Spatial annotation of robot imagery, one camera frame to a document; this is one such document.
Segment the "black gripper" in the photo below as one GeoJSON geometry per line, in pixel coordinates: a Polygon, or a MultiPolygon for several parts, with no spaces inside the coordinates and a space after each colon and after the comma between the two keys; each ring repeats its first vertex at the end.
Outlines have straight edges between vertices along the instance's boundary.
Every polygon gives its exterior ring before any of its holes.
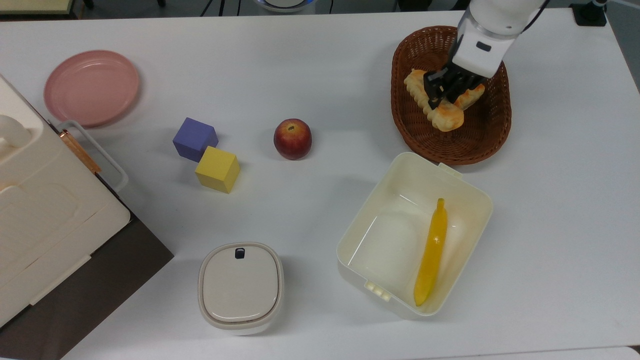
{"type": "Polygon", "coordinates": [[[453,62],[447,62],[441,70],[428,71],[423,75],[427,104],[432,110],[437,109],[445,99],[453,105],[473,105],[474,89],[487,79],[453,62]]]}

